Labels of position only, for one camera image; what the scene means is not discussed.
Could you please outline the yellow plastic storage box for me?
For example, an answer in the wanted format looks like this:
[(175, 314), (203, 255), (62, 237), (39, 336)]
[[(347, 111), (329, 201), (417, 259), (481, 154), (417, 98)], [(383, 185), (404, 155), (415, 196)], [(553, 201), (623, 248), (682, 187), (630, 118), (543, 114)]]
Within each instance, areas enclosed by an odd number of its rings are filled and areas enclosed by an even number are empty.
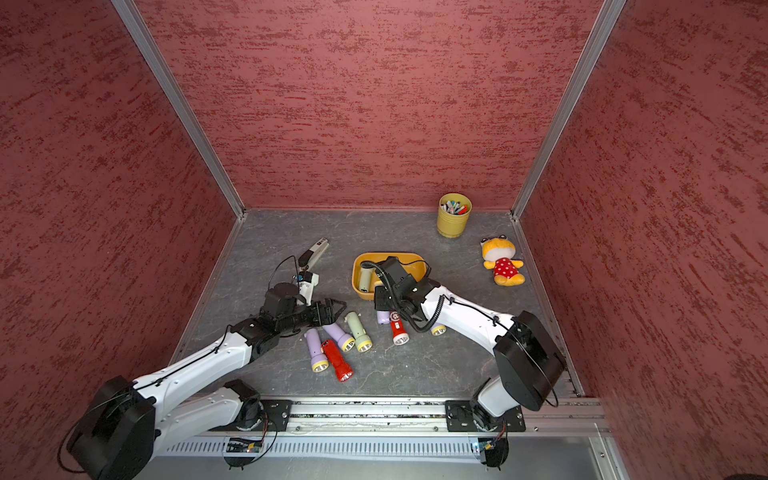
[[(374, 289), (377, 285), (381, 284), (376, 270), (373, 267), (369, 267), (369, 264), (377, 264), (385, 260), (389, 256), (395, 256), (399, 259), (405, 270), (412, 274), (416, 280), (421, 280), (430, 272), (426, 260), (420, 255), (412, 252), (366, 252), (360, 254), (353, 263), (353, 269), (351, 274), (351, 285), (356, 294), (365, 301), (374, 300)], [(371, 291), (369, 293), (363, 293), (358, 290), (357, 284), (360, 275), (360, 269), (362, 267), (372, 268), (374, 270), (371, 282)]]

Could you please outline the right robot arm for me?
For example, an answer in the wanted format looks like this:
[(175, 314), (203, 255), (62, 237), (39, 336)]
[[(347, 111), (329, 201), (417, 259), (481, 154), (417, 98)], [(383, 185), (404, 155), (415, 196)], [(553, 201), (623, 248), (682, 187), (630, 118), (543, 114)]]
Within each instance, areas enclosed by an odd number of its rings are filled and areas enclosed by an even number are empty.
[(393, 311), (413, 329), (441, 324), (494, 357), (497, 375), (480, 388), (476, 404), (492, 418), (522, 407), (555, 404), (555, 385), (566, 359), (541, 320), (529, 311), (505, 314), (461, 298), (438, 282), (407, 280), (374, 290), (378, 310)]

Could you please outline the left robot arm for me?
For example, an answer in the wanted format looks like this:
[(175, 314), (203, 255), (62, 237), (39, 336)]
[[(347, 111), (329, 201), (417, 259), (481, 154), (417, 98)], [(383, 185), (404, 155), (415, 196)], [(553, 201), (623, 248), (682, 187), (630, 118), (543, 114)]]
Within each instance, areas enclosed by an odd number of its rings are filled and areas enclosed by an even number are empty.
[(202, 389), (260, 358), (282, 337), (334, 323), (345, 308), (327, 298), (278, 317), (262, 310), (164, 369), (108, 380), (73, 426), (67, 452), (92, 479), (132, 479), (157, 454), (210, 429), (266, 430), (268, 416), (253, 387), (235, 379), (209, 394)]

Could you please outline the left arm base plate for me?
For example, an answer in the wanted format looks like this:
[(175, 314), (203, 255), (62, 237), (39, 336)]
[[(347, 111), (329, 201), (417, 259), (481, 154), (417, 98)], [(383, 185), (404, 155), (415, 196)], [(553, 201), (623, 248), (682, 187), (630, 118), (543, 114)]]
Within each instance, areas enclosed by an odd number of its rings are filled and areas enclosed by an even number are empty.
[(227, 428), (242, 432), (286, 431), (293, 404), (293, 401), (283, 399), (248, 399)]

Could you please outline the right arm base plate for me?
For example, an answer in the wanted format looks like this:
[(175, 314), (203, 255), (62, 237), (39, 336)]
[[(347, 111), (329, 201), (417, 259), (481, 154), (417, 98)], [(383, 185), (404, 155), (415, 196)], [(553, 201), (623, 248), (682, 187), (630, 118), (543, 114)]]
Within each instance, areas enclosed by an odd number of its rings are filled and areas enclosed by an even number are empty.
[(470, 400), (447, 400), (444, 404), (449, 432), (510, 433), (526, 430), (522, 408), (517, 406), (500, 416), (494, 416)]

